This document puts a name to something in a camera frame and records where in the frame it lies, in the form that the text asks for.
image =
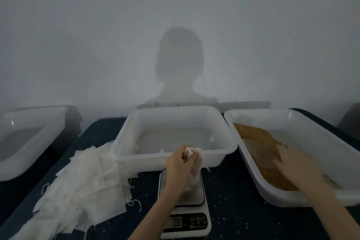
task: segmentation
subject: person's right arm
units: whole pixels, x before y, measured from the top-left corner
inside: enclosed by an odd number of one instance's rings
[[[309,201],[332,240],[360,239],[360,227],[323,180],[311,156],[279,146],[278,169]]]

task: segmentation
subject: dark blue tablecloth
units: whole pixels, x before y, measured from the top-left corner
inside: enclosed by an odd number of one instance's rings
[[[318,117],[296,109],[335,135],[360,149],[360,142]],[[0,239],[9,239],[32,216],[43,185],[52,182],[55,174],[69,163],[76,150],[99,147],[116,138],[125,119],[103,119],[93,123],[67,150],[20,206],[0,227]],[[127,206],[127,212],[91,228],[86,239],[127,239],[157,199],[160,172],[140,173],[132,180],[133,198],[138,203]],[[257,191],[239,151],[227,155],[221,165],[202,170],[205,193],[211,216],[210,239],[328,239],[311,208],[278,208],[266,203]],[[359,222],[360,206],[350,207]],[[59,234],[56,239],[83,239],[84,233]]]

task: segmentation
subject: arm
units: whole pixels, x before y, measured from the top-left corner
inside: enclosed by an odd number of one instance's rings
[[[186,147],[185,145],[181,146],[167,158],[165,190],[128,240],[157,240],[160,238],[166,221],[186,187],[191,168],[198,157],[198,153],[195,152],[184,162],[182,158]]]
[[[315,161],[296,150],[279,146],[281,162],[274,161],[309,201],[332,240],[360,239],[360,227],[323,180]]]

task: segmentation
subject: scale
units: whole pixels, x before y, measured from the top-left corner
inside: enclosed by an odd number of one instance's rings
[[[165,187],[166,168],[160,174],[158,198]],[[198,179],[189,178],[160,239],[202,237],[208,235],[210,230],[211,219],[200,172]]]

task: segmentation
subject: white plastic tray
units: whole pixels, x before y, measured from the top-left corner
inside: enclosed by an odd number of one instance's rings
[[[166,158],[182,144],[204,150],[203,167],[218,166],[237,148],[234,135],[216,108],[180,106],[132,112],[110,153],[135,172],[161,171]]]
[[[0,181],[25,172],[65,128],[66,106],[14,110],[0,116]]]
[[[299,191],[282,191],[269,184],[261,175],[233,123],[267,130],[276,140],[308,152],[321,170],[342,189],[335,194],[344,206],[360,203],[360,152],[334,134],[290,109],[238,109],[224,114],[237,137],[239,151],[261,196],[280,207],[309,206]]]

